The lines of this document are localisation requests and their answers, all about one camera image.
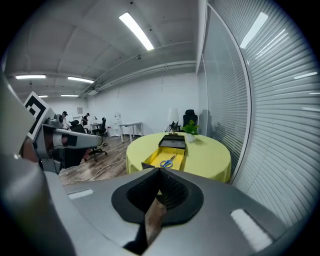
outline person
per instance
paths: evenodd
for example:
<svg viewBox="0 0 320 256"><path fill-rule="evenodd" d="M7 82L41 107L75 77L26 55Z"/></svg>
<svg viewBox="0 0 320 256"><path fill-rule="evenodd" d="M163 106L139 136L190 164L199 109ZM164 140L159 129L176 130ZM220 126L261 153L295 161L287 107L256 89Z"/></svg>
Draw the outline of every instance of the person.
<svg viewBox="0 0 320 256"><path fill-rule="evenodd" d="M82 124L83 126L86 126L88 124L88 117L90 116L89 113L86 113L86 115L82 118Z"/></svg>
<svg viewBox="0 0 320 256"><path fill-rule="evenodd" d="M67 115L68 115L67 111L62 112L62 117L63 117L62 124L63 124L63 128L66 130L71 126L69 122L67 122L67 119L66 119Z"/></svg>

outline glass wall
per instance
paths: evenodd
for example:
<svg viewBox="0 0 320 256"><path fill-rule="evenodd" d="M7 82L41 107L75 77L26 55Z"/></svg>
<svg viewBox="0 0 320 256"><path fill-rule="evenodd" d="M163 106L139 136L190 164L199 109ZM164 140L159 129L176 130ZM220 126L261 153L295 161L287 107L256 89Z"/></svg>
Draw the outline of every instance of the glass wall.
<svg viewBox="0 0 320 256"><path fill-rule="evenodd" d="M208 131L208 88L207 78L204 65L204 59L201 56L201 62L197 74L198 79L198 97L199 97L199 118L198 118L198 133L207 136Z"/></svg>
<svg viewBox="0 0 320 256"><path fill-rule="evenodd" d="M232 175L245 141L248 115L247 73L235 42L210 8L206 26L203 50L208 96L206 134L224 144L230 151Z"/></svg>

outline potted plant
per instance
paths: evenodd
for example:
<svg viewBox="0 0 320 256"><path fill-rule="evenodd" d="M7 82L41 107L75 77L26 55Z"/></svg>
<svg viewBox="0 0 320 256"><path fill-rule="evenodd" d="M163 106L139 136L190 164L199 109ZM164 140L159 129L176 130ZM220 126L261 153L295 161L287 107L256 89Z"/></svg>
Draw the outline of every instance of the potted plant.
<svg viewBox="0 0 320 256"><path fill-rule="evenodd" d="M182 127L182 130L186 132L186 141L193 142L195 140L195 135L198 135L198 125L195 125L193 120L190 120L189 123Z"/></svg>

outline black office chair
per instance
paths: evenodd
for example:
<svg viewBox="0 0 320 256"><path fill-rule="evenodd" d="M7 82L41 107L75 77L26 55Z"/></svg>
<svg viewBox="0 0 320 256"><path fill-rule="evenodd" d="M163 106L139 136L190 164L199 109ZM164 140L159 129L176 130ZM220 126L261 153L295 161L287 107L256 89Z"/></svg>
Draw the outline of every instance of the black office chair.
<svg viewBox="0 0 320 256"><path fill-rule="evenodd" d="M71 124L72 126L76 126L76 125L79 124L79 121L78 121L78 120L73 120L73 121L70 122L70 124Z"/></svg>
<svg viewBox="0 0 320 256"><path fill-rule="evenodd" d="M195 111L193 109L188 109L185 111L185 115L183 115L183 126L185 127L187 124L189 124L190 120L194 121L194 125L196 126L198 123L198 116L195 114Z"/></svg>
<svg viewBox="0 0 320 256"><path fill-rule="evenodd" d="M79 121L77 121L77 123L78 124L70 127L71 131L85 134L86 132L84 127L81 124L79 124ZM108 155L107 151L104 151L101 148L97 148L96 146L91 148L91 152L88 155L89 156L93 155L94 161L97 162L98 160L96 159L96 154L100 154L100 153L104 153L105 155Z"/></svg>
<svg viewBox="0 0 320 256"><path fill-rule="evenodd" d="M92 133L94 135L100 135L100 136L103 135L106 137L107 136L107 134L106 134L106 121L107 121L107 119L105 117L103 117L101 128L92 130Z"/></svg>

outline black rubber mount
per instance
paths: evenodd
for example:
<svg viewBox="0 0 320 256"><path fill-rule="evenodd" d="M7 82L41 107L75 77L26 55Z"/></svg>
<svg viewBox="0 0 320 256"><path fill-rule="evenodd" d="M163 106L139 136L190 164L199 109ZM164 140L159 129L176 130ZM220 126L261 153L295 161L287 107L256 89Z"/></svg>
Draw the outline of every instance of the black rubber mount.
<svg viewBox="0 0 320 256"><path fill-rule="evenodd" d="M188 222L204 202L204 195L197 185L164 168L154 168L118 187L112 194L111 202L123 220L144 224L145 214L159 190L162 203L166 206L163 227Z"/></svg>

